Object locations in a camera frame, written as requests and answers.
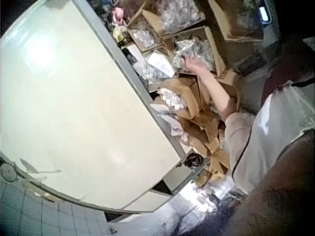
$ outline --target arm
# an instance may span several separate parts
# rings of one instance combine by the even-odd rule
[[[185,65],[186,69],[195,73],[205,85],[224,121],[226,121],[230,114],[236,112],[235,102],[202,61],[193,57],[186,57],[182,59],[182,64]]]

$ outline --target hand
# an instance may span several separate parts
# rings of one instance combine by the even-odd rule
[[[209,72],[207,65],[196,57],[183,57],[182,58],[183,69],[188,70],[198,76],[201,76],[204,72]]]

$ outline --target white shirt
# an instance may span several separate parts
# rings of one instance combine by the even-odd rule
[[[226,119],[225,139],[235,184],[251,192],[280,153],[306,130],[315,128],[314,84],[287,86],[266,99],[256,117],[234,113]]]

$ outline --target pink object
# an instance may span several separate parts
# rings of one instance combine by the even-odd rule
[[[113,10],[113,22],[122,25],[124,22],[124,10],[120,7],[115,7]]]

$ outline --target short sleeve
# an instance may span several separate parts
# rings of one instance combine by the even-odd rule
[[[225,141],[230,151],[230,170],[236,165],[249,137],[255,116],[233,113],[225,121]]]

